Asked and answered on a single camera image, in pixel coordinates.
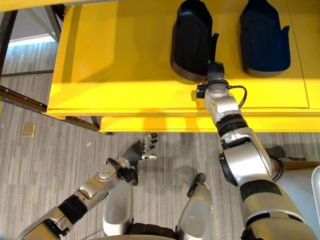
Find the floor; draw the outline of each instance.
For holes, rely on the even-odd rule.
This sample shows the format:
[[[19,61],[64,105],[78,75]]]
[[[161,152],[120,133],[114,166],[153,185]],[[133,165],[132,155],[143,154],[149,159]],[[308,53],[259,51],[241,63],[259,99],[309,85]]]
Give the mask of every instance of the floor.
[[[54,42],[8,49],[3,73],[54,67]],[[3,86],[43,103],[48,102],[52,74],[6,77]],[[118,157],[144,133],[106,136],[1,103],[0,236],[16,237],[24,228],[71,195],[108,157]],[[36,124],[35,137],[21,137],[23,123]],[[282,146],[289,157],[320,161],[318,133],[259,133],[265,148]],[[134,187],[136,222],[175,228],[188,201],[194,176],[207,176],[213,196],[208,240],[237,240],[243,231],[240,194],[227,183],[218,161],[222,151],[216,133],[161,133],[154,150],[157,161],[139,165]],[[83,217],[65,238],[102,237],[104,204]]]

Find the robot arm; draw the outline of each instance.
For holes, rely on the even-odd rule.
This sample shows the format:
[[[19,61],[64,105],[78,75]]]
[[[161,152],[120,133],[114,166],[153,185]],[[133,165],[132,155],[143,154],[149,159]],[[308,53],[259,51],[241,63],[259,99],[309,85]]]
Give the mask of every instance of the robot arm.
[[[17,240],[59,240],[67,235],[77,221],[105,199],[120,179],[132,180],[130,168],[137,166],[139,160],[157,159],[154,154],[146,154],[155,147],[156,137],[156,133],[148,134],[130,146],[117,161],[109,158],[107,164],[101,166],[63,203],[22,231]]]
[[[197,93],[204,93],[205,108],[220,135],[225,179],[240,188],[245,226],[241,239],[316,240],[291,198],[272,181],[270,158],[229,94],[232,86],[223,75],[222,63],[209,62],[208,84],[198,86]]]

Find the yellow surface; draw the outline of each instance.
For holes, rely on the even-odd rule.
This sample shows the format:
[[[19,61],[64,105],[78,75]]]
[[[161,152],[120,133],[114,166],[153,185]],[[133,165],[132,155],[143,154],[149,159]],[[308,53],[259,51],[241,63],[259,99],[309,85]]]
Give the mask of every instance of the yellow surface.
[[[246,116],[256,132],[320,132],[318,116]],[[103,117],[102,132],[216,132],[211,117]]]
[[[289,25],[291,66],[272,78],[242,71],[239,17],[246,0],[205,1],[220,33],[216,60],[231,85],[248,90],[242,108],[257,132],[320,132],[320,4],[270,0]],[[170,67],[181,0],[84,4],[66,13],[47,114],[105,116],[102,132],[216,132],[198,82]],[[242,90],[232,90],[240,101]]]
[[[309,107],[320,109],[320,1],[288,0]]]
[[[243,110],[306,109],[307,94],[294,33],[289,31],[291,66],[273,78],[242,71],[239,16],[246,0],[205,1],[220,33],[216,59],[231,85],[248,90]],[[281,25],[292,25],[285,0],[271,0]],[[181,0],[127,0],[71,7],[65,17],[48,113],[90,116],[201,115],[197,83],[170,67],[173,24]],[[242,90],[232,93],[238,101]]]
[[[0,1],[0,12],[17,10],[17,9],[25,9],[25,8],[33,8],[45,5],[53,5],[53,4],[66,4],[66,3],[74,3],[74,2],[83,2],[90,0],[1,0]]]

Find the white wall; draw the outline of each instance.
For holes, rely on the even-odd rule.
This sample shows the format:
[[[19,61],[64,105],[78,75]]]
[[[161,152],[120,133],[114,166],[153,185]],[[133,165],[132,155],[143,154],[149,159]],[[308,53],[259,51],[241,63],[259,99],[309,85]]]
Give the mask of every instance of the white wall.
[[[46,10],[44,7],[34,7],[32,8],[36,14],[46,23],[46,25],[51,29],[50,21],[48,19]],[[2,20],[4,13],[0,12],[0,20]],[[11,40],[16,40],[20,38],[26,38],[36,35],[47,34],[47,31],[44,30],[25,9],[18,10],[16,15],[15,23],[13,26]]]

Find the cable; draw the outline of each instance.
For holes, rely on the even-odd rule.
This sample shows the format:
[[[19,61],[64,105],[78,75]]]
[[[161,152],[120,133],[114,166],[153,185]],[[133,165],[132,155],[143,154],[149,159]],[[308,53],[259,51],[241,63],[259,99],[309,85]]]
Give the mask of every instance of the cable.
[[[284,164],[284,162],[281,160],[281,157],[277,157],[277,156],[274,156],[274,155],[271,155],[269,154],[269,157],[276,161],[278,164],[279,164],[279,171],[276,173],[276,175],[272,178],[272,181],[276,182],[278,181],[282,175],[284,174],[285,170],[286,170],[286,166]]]
[[[243,98],[242,98],[241,102],[239,103],[239,108],[241,108],[245,104],[246,99],[247,99],[247,94],[248,94],[247,89],[244,86],[241,86],[241,85],[236,85],[236,86],[230,86],[229,85],[229,86],[227,86],[227,89],[228,90],[229,89],[243,89],[244,90]]]

